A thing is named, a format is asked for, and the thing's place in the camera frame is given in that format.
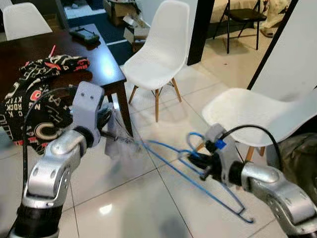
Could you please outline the black door jamb strip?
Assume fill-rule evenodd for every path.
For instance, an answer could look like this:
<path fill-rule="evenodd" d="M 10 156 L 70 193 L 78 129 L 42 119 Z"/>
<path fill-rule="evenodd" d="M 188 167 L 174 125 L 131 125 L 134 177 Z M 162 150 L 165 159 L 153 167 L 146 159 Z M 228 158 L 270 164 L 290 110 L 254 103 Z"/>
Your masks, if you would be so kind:
<path fill-rule="evenodd" d="M 285 29 L 287 22 L 290 19 L 291 15 L 292 15 L 292 13 L 293 13 L 293 11 L 294 11 L 294 9 L 297 6 L 297 3 L 299 1 L 300 0 L 290 0 L 290 5 L 287 9 L 287 12 L 285 13 L 285 16 L 283 16 L 283 18 L 281 20 L 281 25 L 279 26 L 276 34 L 274 34 L 274 37 L 272 38 L 271 44 L 269 45 L 267 51 L 265 52 L 264 57 L 263 57 L 260 65 L 258 66 L 256 72 L 254 73 L 254 76 L 251 79 L 251 82 L 247 86 L 248 90 L 251 90 L 254 87 L 257 79 L 260 77 L 260 74 L 261 74 L 263 68 L 265 68 L 265 66 L 266 66 L 268 58 L 271 56 L 272 52 L 274 52 L 275 45 L 278 43 L 278 40 L 279 40 L 283 30 Z"/>

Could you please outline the olive green fabric bag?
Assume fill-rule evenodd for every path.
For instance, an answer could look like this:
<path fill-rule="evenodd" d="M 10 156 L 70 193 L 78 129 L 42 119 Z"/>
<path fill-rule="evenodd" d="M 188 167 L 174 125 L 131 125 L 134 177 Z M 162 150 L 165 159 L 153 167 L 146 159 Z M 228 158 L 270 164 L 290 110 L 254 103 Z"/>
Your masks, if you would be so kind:
<path fill-rule="evenodd" d="M 279 145 L 281 168 L 286 179 L 307 193 L 312 201 L 317 198 L 317 134 L 291 136 Z"/>

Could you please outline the floral bedding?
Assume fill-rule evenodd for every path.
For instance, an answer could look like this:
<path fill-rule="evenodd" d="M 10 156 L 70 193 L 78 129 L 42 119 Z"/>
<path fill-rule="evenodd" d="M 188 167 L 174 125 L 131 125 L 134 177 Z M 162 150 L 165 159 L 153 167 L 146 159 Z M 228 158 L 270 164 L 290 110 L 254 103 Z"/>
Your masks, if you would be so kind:
<path fill-rule="evenodd" d="M 260 24 L 260 32 L 267 38 L 276 34 L 279 24 L 283 20 L 291 0 L 263 0 L 265 21 Z"/>

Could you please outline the open cardboard box white contents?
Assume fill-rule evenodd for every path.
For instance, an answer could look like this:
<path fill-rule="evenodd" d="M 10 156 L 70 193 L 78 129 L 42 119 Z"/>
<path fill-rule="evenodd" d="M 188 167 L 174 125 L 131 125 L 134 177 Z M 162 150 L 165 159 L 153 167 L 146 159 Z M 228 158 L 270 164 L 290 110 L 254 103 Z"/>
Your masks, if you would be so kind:
<path fill-rule="evenodd" d="M 124 38 L 131 43 L 135 54 L 143 47 L 150 31 L 150 26 L 138 15 L 127 14 L 123 18 L 127 23 L 124 30 Z"/>

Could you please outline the dark blue floor mat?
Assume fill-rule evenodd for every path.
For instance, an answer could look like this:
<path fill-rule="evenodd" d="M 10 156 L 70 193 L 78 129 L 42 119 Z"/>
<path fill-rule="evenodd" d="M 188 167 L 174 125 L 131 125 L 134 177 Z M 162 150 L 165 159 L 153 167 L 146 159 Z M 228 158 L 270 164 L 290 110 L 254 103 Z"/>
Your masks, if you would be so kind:
<path fill-rule="evenodd" d="M 65 13 L 69 18 L 68 25 L 72 28 L 95 24 L 101 34 L 101 39 L 104 40 L 119 66 L 124 65 L 133 55 L 131 43 L 124 38 L 125 27 L 118 27 L 109 22 L 108 14 L 102 7 L 93 9 L 88 4 L 75 8 L 67 6 Z"/>

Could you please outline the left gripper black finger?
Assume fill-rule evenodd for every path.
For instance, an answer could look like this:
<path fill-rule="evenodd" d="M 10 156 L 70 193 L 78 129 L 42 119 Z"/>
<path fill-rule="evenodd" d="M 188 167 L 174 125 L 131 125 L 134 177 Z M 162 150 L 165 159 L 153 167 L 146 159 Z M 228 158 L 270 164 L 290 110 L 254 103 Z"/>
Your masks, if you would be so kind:
<path fill-rule="evenodd" d="M 106 138 L 106 144 L 114 145 L 116 143 L 126 144 L 126 145 L 139 145 L 138 141 L 134 140 L 132 137 L 125 135 L 118 135 L 111 133 L 109 131 L 102 130 L 102 137 Z"/>

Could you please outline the black handheld controller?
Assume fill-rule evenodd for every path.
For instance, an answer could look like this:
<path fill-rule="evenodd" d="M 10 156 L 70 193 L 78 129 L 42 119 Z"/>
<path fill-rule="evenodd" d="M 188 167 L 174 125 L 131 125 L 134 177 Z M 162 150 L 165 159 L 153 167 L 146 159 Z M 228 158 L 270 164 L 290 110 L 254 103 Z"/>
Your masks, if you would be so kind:
<path fill-rule="evenodd" d="M 99 43 L 101 42 L 100 36 L 97 33 L 83 27 L 78 27 L 75 30 L 70 30 L 69 34 L 73 38 L 83 42 L 85 45 L 88 46 L 99 45 Z"/>

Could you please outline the black folding chair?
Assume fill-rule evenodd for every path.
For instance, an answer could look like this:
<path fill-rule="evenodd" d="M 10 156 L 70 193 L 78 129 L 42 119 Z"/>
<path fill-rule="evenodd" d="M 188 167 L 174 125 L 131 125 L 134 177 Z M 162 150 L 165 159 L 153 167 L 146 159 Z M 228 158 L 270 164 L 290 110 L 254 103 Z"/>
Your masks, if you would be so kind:
<path fill-rule="evenodd" d="M 226 23 L 226 52 L 227 54 L 230 53 L 230 22 L 237 22 L 242 24 L 242 28 L 240 32 L 238 33 L 238 36 L 236 38 L 240 38 L 242 35 L 242 32 L 244 32 L 245 27 L 247 27 L 248 24 L 256 24 L 257 30 L 260 30 L 260 22 L 263 22 L 267 19 L 267 16 L 265 16 L 263 13 L 261 13 L 261 2 L 262 0 L 257 0 L 256 4 L 253 8 L 235 8 L 231 9 L 231 0 L 228 0 L 228 3 L 225 6 L 225 9 L 223 10 L 222 16 L 220 17 L 219 26 L 216 27 L 215 32 L 213 34 L 213 39 L 218 35 L 218 30 L 222 26 L 222 23 Z"/>

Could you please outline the black red patterned shirt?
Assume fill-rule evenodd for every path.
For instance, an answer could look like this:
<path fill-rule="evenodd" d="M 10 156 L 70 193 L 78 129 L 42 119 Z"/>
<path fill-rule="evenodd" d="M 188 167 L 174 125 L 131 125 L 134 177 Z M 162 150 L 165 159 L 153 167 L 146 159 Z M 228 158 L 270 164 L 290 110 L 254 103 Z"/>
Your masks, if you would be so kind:
<path fill-rule="evenodd" d="M 0 102 L 0 126 L 16 145 L 28 145 L 39 155 L 72 123 L 72 97 L 51 93 L 60 75 L 86 70 L 87 57 L 55 55 L 28 61 L 18 80 Z"/>

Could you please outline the large brown cardboard box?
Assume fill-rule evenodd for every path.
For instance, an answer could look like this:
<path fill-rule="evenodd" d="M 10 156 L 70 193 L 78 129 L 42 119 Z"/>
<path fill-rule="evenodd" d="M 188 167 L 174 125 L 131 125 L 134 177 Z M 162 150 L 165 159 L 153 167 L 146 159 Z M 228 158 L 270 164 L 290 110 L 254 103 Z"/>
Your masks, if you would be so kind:
<path fill-rule="evenodd" d="M 134 17 L 138 13 L 136 0 L 103 0 L 109 22 L 114 26 L 124 25 L 124 17 Z"/>

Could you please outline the dark wooden table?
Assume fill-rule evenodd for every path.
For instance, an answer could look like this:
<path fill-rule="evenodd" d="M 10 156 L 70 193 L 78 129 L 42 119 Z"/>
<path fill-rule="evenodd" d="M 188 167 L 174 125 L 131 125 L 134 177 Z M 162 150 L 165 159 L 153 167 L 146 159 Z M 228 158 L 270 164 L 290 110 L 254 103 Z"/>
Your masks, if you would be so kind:
<path fill-rule="evenodd" d="M 87 57 L 90 62 L 85 71 L 57 77 L 50 83 L 52 88 L 89 81 L 101 86 L 105 95 L 116 94 L 125 128 L 129 133 L 133 133 L 124 85 L 126 79 L 103 39 L 100 39 L 98 44 L 87 45 L 73 38 L 68 30 L 59 30 L 0 43 L 0 97 L 4 97 L 13 89 L 21 66 L 27 61 L 47 57 L 50 51 L 54 51 L 55 55 Z"/>

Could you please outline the black door panel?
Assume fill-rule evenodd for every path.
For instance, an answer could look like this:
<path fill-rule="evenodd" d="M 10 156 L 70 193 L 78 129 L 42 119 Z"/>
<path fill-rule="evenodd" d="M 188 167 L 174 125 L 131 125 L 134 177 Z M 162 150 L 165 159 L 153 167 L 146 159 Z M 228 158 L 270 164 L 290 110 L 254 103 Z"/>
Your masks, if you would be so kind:
<path fill-rule="evenodd" d="M 214 3 L 215 0 L 197 0 L 187 65 L 194 65 L 202 59 Z"/>

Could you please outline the light grey printed underwear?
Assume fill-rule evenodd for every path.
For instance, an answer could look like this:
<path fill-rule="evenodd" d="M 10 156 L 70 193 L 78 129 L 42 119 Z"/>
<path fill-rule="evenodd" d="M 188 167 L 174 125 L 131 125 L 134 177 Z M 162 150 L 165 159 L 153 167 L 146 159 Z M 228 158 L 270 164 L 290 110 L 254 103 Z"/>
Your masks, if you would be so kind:
<path fill-rule="evenodd" d="M 113 133 L 133 138 L 132 134 L 129 133 L 129 131 L 127 131 L 124 123 L 122 122 L 122 116 L 119 109 L 117 109 L 117 107 L 114 104 L 113 106 L 113 114 L 111 121 L 109 122 L 109 125 L 111 125 L 114 129 Z M 134 157 L 138 157 L 141 153 L 141 149 L 142 147 L 140 143 L 139 145 L 126 145 L 120 143 L 116 143 L 114 145 L 105 144 L 105 154 L 107 156 L 110 156 L 112 159 L 123 161 L 131 161 L 132 159 L 134 159 Z"/>

